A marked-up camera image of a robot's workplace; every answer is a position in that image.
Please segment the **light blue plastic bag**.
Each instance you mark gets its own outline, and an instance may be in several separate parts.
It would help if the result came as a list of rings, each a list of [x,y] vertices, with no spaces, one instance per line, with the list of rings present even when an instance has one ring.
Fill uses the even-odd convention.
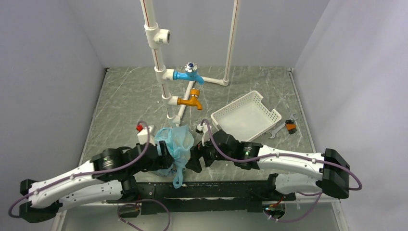
[[[173,177],[173,186],[178,189],[183,184],[183,171],[191,157],[190,148],[193,146],[194,137],[187,125],[162,128],[156,133],[156,142],[164,141],[174,163],[165,169],[156,170],[153,173],[160,177]]]

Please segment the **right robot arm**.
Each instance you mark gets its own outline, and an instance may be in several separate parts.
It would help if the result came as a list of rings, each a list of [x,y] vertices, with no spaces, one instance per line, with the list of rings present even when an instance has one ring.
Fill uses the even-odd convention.
[[[273,173],[265,186],[266,196],[276,200],[291,193],[323,193],[337,199],[347,199],[350,191],[350,165],[335,150],[323,153],[299,153],[280,150],[256,142],[239,141],[223,130],[212,138],[191,148],[186,168],[202,171],[214,161],[232,161],[245,170],[275,169],[287,174]]]

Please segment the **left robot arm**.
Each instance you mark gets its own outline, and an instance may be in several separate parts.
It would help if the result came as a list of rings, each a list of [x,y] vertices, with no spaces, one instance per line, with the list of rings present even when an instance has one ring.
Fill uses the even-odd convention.
[[[27,202],[19,205],[18,216],[29,223],[39,223],[59,212],[97,201],[138,200],[143,188],[137,185],[135,174],[168,169],[173,162],[163,141],[105,149],[57,177],[22,181],[20,193]]]

